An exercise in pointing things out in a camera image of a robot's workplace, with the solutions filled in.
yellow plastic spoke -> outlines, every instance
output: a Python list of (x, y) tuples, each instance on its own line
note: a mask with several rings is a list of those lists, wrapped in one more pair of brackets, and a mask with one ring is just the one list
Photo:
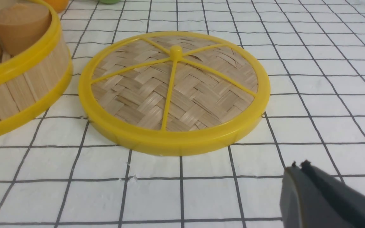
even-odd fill
[(159, 60), (154, 60), (154, 61), (150, 61), (150, 62), (142, 62), (142, 63), (136, 64), (136, 65), (133, 65), (133, 66), (128, 66), (128, 67), (123, 68), (119, 71), (115, 71), (113, 73), (110, 73), (110, 74), (104, 75), (102, 77), (99, 77), (99, 78), (91, 81), (91, 84), (94, 84), (94, 83), (99, 82), (101, 80), (110, 78), (110, 77), (115, 76), (117, 74), (120, 74), (120, 73), (123, 73), (123, 72), (126, 72), (126, 71), (130, 71), (130, 70), (133, 70), (133, 69), (136, 69), (136, 68), (139, 68), (139, 67), (155, 65), (155, 64), (167, 62), (167, 61), (170, 61), (170, 60), (171, 60), (171, 58), (162, 58), (162, 59), (159, 59)]
[(215, 74), (215, 75), (217, 75), (217, 76), (221, 77), (222, 79), (225, 79), (226, 81), (228, 81), (228, 82), (232, 83), (233, 85), (235, 85), (235, 86), (236, 86), (236, 87), (238, 87), (239, 89), (241, 89), (241, 90), (243, 90), (243, 91), (247, 92), (248, 94), (252, 95), (254, 98), (255, 98), (255, 97), (256, 97), (256, 95), (257, 95), (255, 92), (253, 92), (253, 91), (249, 90), (248, 88), (244, 87), (244, 86), (243, 86), (243, 85), (241, 85), (240, 83), (235, 82), (234, 80), (232, 80), (232, 79), (231, 79), (231, 78), (229, 78), (228, 76), (226, 76), (226, 75), (222, 74), (221, 72), (216, 71), (216, 70), (214, 70), (214, 69), (212, 69), (212, 68), (210, 68), (210, 67), (204, 66), (204, 65), (202, 65), (202, 64), (199, 64), (199, 63), (196, 63), (196, 62), (193, 62), (193, 61), (189, 61), (189, 60), (187, 60), (187, 59), (182, 59), (182, 60), (181, 60), (181, 62), (185, 62), (185, 63), (190, 64), (191, 66), (196, 67), (196, 68), (198, 68), (198, 69), (201, 69), (201, 70), (204, 70), (204, 71), (211, 72), (211, 73), (213, 73), (213, 74)]
[(156, 43), (156, 42), (153, 42), (153, 41), (151, 41), (151, 40), (149, 40), (149, 39), (146, 39), (146, 38), (141, 38), (141, 40), (143, 40), (144, 42), (147, 42), (147, 43), (149, 43), (149, 44), (151, 44), (151, 45), (155, 46), (156, 48), (160, 49), (162, 52), (166, 53), (167, 55), (169, 55), (169, 54), (170, 54), (170, 51), (169, 51), (169, 50), (167, 50), (167, 48), (165, 48), (165, 47), (163, 47), (163, 46), (159, 45), (159, 44), (158, 44), (158, 43)]
[(197, 52), (202, 52), (202, 51), (205, 51), (205, 50), (208, 50), (208, 49), (218, 48), (218, 47), (223, 47), (223, 46), (226, 46), (226, 44), (220, 43), (220, 44), (204, 46), (204, 47), (200, 47), (200, 48), (194, 49), (194, 50), (189, 51), (189, 52), (185, 52), (185, 53), (182, 54), (182, 56), (188, 56), (188, 55), (192, 55), (192, 54), (197, 53)]
[(168, 112), (170, 110), (171, 95), (173, 93), (173, 88), (174, 88), (174, 78), (176, 76), (177, 62), (178, 61), (176, 60), (173, 61), (173, 68), (171, 69), (170, 82), (168, 83), (167, 97), (165, 98), (163, 121), (161, 122), (161, 131), (165, 131), (165, 127), (167, 125)]

green ball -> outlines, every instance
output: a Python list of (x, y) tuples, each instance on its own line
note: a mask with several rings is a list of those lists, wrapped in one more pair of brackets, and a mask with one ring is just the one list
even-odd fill
[(118, 3), (120, 0), (99, 0), (103, 4), (115, 4)]

orange ball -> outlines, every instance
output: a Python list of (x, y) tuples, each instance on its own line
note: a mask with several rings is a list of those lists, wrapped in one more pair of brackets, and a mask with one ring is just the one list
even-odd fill
[(62, 12), (67, 8), (69, 0), (44, 0), (51, 5), (57, 13)]

bamboo slat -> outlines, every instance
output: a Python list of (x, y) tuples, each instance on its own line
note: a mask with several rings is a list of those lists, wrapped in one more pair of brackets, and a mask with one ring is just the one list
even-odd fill
[(4, 120), (19, 113), (15, 101), (10, 95), (8, 86), (4, 83), (0, 85), (0, 119)]
[[(210, 40), (161, 36), (148, 38), (170, 50), (179, 45), (188, 52), (209, 45)], [(110, 53), (94, 71), (93, 80), (126, 67), (167, 58), (164, 50), (137, 40)], [(257, 76), (247, 60), (229, 47), (215, 47), (185, 56), (208, 66), (246, 89), (257, 93)], [(172, 62), (144, 66), (92, 84), (97, 102), (111, 115), (127, 123), (159, 130), (163, 119)], [(232, 120), (254, 97), (230, 82), (189, 64), (177, 64), (166, 130), (194, 131)]]
[[(11, 55), (3, 53), (2, 61), (5, 62), (10, 60)], [(19, 111), (25, 110), (27, 107), (35, 103), (35, 100), (30, 91), (29, 85), (23, 75), (19, 75), (10, 81), (6, 82), (9, 92), (12, 95), (13, 100), (18, 106)]]

white grid paper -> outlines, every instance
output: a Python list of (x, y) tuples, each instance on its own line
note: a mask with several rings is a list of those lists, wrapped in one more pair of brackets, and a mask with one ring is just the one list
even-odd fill
[[(278, 228), (284, 167), (305, 159), (365, 194), (365, 0), (73, 0), (60, 17), (75, 75), (48, 111), (0, 137), (0, 227)], [(252, 133), (155, 157), (89, 125), (85, 64), (163, 30), (218, 36), (260, 60), (272, 95)]]

